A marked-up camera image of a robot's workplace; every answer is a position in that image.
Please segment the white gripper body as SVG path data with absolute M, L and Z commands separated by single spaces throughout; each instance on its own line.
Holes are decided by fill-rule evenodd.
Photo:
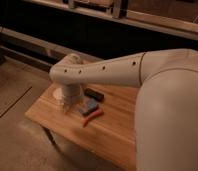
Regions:
M 61 102 L 66 105 L 74 105 L 83 100 L 83 88 L 80 84 L 62 85 Z

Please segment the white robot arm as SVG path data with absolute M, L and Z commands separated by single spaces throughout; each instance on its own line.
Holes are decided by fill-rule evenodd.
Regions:
M 170 49 L 84 64 L 69 54 L 50 69 L 62 100 L 77 102 L 83 83 L 139 89 L 137 171 L 198 171 L 198 51 Z

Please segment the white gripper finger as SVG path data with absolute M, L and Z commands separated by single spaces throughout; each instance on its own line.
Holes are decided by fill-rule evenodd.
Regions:
M 64 104 L 64 105 L 62 106 L 62 112 L 63 112 L 64 114 L 67 114 L 67 113 L 70 111 L 71 108 L 72 108 L 71 105 Z

